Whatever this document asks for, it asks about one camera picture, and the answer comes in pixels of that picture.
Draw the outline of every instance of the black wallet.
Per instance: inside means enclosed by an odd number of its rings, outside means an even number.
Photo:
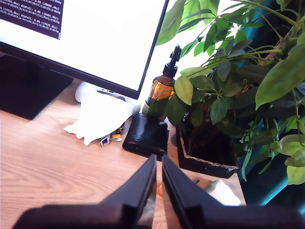
[[[132,118],[123,148],[145,157],[156,154],[157,160],[161,161],[163,155],[167,154],[168,134],[166,122],[137,114]]]

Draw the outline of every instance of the dark square pot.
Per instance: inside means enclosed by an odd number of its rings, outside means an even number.
[[[237,156],[231,140],[226,152],[215,152],[225,154],[225,165],[223,165],[188,155],[189,142],[183,135],[180,126],[176,127],[176,137],[180,168],[222,178],[229,178],[234,172],[238,170]]]

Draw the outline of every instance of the monitor screen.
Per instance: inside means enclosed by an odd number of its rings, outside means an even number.
[[[164,2],[0,0],[0,42],[139,91]]]

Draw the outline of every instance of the computer monitor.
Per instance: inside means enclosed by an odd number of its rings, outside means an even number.
[[[0,0],[0,109],[33,119],[70,77],[137,99],[168,1]]]

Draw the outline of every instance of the monitor stand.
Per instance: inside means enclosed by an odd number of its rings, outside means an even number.
[[[72,78],[9,55],[0,57],[0,110],[34,119]]]

